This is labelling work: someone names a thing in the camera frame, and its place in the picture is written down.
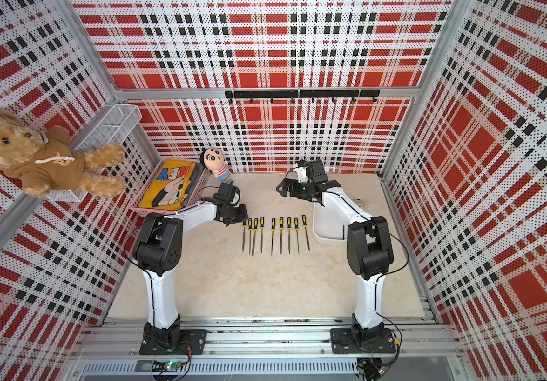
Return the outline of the yellow black file tool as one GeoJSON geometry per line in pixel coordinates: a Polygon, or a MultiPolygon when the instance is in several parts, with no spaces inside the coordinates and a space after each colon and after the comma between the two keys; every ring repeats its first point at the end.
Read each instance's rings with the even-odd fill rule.
{"type": "Polygon", "coordinates": [[[310,245],[310,240],[308,235],[308,222],[307,222],[307,217],[305,214],[302,214],[301,220],[302,220],[303,228],[305,230],[306,245],[307,245],[308,251],[311,251],[311,245],[310,245]]]}
{"type": "Polygon", "coordinates": [[[292,218],[291,217],[287,217],[286,225],[287,225],[287,230],[288,230],[288,254],[290,255],[291,252],[292,252],[291,251],[291,249],[292,249],[292,242],[291,242],[292,218]]]}
{"type": "Polygon", "coordinates": [[[277,228],[277,220],[274,217],[271,220],[271,243],[270,243],[270,255],[271,256],[273,256],[273,254],[274,254],[274,237],[275,237],[276,228],[277,228]]]}
{"type": "Polygon", "coordinates": [[[264,223],[265,223],[265,218],[262,216],[260,217],[260,252],[263,253],[263,236],[264,236],[264,223]]]}
{"type": "Polygon", "coordinates": [[[244,252],[246,247],[246,228],[247,228],[247,221],[245,219],[243,221],[242,252],[244,252]]]}
{"type": "Polygon", "coordinates": [[[256,236],[257,236],[258,228],[259,228],[259,218],[255,217],[253,219],[253,228],[252,228],[253,235],[252,235],[252,241],[251,241],[251,256],[252,257],[254,256],[254,253],[255,253],[256,238],[257,238],[256,236]]]}
{"type": "Polygon", "coordinates": [[[280,217],[279,218],[279,230],[280,230],[280,233],[279,233],[279,254],[280,255],[282,254],[283,233],[284,233],[284,228],[285,228],[284,222],[285,222],[284,217],[280,217]]]}
{"type": "Polygon", "coordinates": [[[297,255],[301,254],[301,244],[300,244],[300,238],[299,238],[299,220],[297,217],[294,218],[294,229],[296,232],[296,238],[297,238],[297,255]]]}
{"type": "Polygon", "coordinates": [[[248,250],[250,252],[251,250],[251,244],[252,244],[252,228],[253,228],[253,219],[250,217],[248,218],[247,220],[247,225],[248,225],[248,237],[249,237],[249,245],[248,245],[248,250]]]}

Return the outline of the white plastic storage box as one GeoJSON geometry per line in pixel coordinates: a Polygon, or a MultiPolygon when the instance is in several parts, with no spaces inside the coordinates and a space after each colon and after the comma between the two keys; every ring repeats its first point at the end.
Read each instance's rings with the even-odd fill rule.
{"type": "Polygon", "coordinates": [[[320,244],[344,245],[347,242],[348,219],[339,211],[315,204],[313,234],[320,244]]]}

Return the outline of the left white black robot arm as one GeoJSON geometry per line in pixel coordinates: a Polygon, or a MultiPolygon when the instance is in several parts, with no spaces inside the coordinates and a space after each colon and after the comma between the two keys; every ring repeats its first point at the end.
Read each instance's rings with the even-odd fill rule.
{"type": "Polygon", "coordinates": [[[212,197],[171,214],[148,214],[138,233],[133,257],[143,272],[149,317],[143,328],[142,355],[167,354],[191,343],[181,330],[181,315],[174,297],[174,275],[181,260],[183,236],[206,222],[229,226],[246,222],[246,206],[233,184],[222,183],[212,197]]]}

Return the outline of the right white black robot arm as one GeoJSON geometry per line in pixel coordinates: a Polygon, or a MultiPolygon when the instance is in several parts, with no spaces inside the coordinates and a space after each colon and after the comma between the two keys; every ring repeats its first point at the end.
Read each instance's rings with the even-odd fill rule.
{"type": "Polygon", "coordinates": [[[314,238],[321,244],[344,245],[348,266],[356,275],[350,343],[359,351],[392,345],[394,337],[382,315],[383,286],[394,263],[387,220],[368,214],[350,199],[340,183],[329,179],[321,160],[300,160],[293,171],[297,179],[283,179],[276,191],[314,204],[314,238]]]}

